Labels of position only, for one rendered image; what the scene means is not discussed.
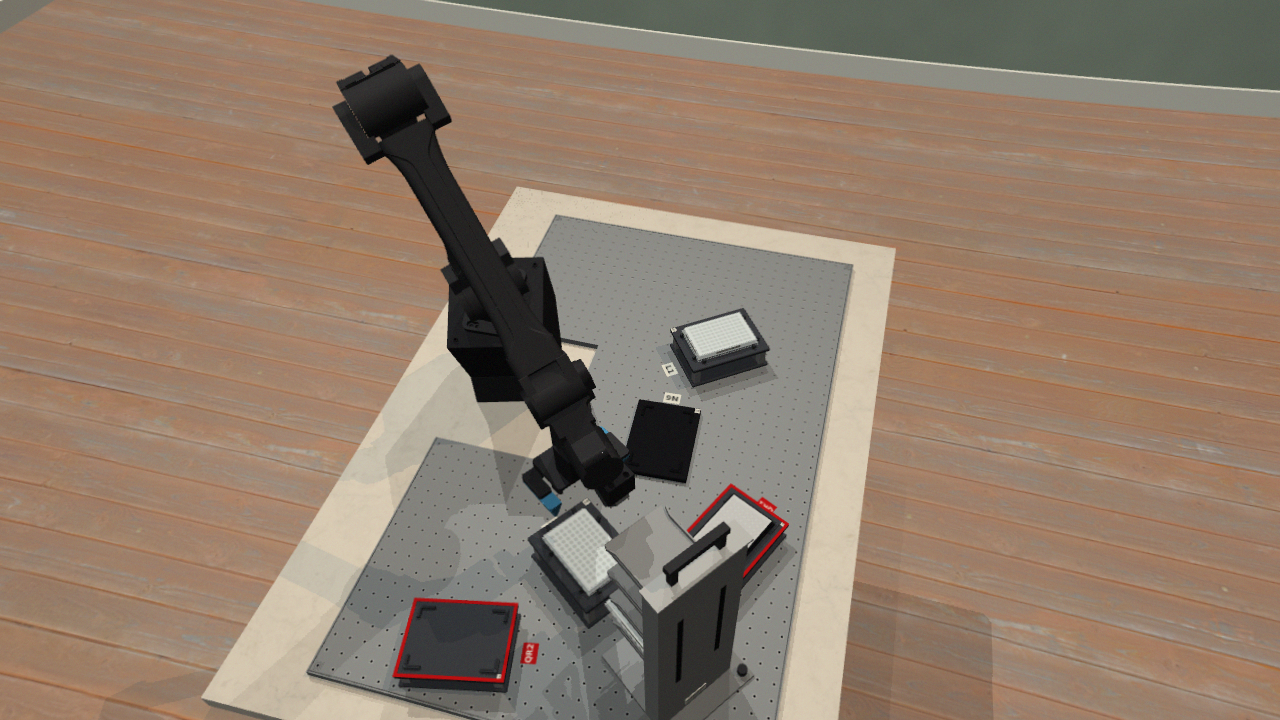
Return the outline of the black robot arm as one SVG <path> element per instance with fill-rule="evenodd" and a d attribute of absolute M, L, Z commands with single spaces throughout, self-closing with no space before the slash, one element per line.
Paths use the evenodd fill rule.
<path fill-rule="evenodd" d="M 526 273 L 500 237 L 489 240 L 454 181 L 435 135 L 452 122 L 451 115 L 426 72 L 420 64 L 408 72 L 393 55 L 369 70 L 369 76 L 358 70 L 337 81 L 348 104 L 333 110 L 367 165 L 388 158 L 408 181 L 445 246 L 449 265 L 440 270 L 465 309 L 465 331 L 499 337 L 506 361 L 524 387 L 518 392 L 524 402 L 540 429 L 549 427 L 552 439 L 564 447 L 553 445 L 557 471 L 570 484 L 581 480 L 595 489 L 605 507 L 618 506 L 635 489 L 635 474 L 596 427 L 593 377 L 581 359 L 571 363 L 532 314 L 524 300 Z M 417 120 L 422 114 L 426 118 Z"/>

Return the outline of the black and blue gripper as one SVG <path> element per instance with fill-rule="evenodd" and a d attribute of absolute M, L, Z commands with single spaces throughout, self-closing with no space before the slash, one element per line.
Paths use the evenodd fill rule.
<path fill-rule="evenodd" d="M 611 443 L 613 445 L 614 450 L 617 451 L 617 454 L 620 454 L 620 457 L 625 462 L 628 459 L 628 448 L 616 436 L 605 430 L 604 427 L 602 427 L 602 429 L 605 432 L 605 436 L 608 436 L 608 439 L 611 439 Z M 568 488 L 572 484 L 570 484 L 570 482 L 566 480 L 564 477 L 562 477 L 561 473 L 557 471 L 556 469 L 553 445 L 561 450 L 564 450 L 564 447 L 562 447 L 561 445 L 556 445 L 556 442 L 552 439 L 552 447 L 547 448 L 547 451 L 538 455 L 538 457 L 532 459 L 532 468 L 529 471 L 524 473 L 522 479 L 524 484 L 532 491 L 532 495 L 535 495 L 540 500 L 540 502 L 556 518 L 561 510 L 562 502 L 559 498 L 557 498 L 557 496 L 550 491 L 550 487 L 541 478 L 545 477 L 547 480 L 550 482 L 552 488 L 556 489 L 558 495 L 563 495 L 563 489 Z"/>

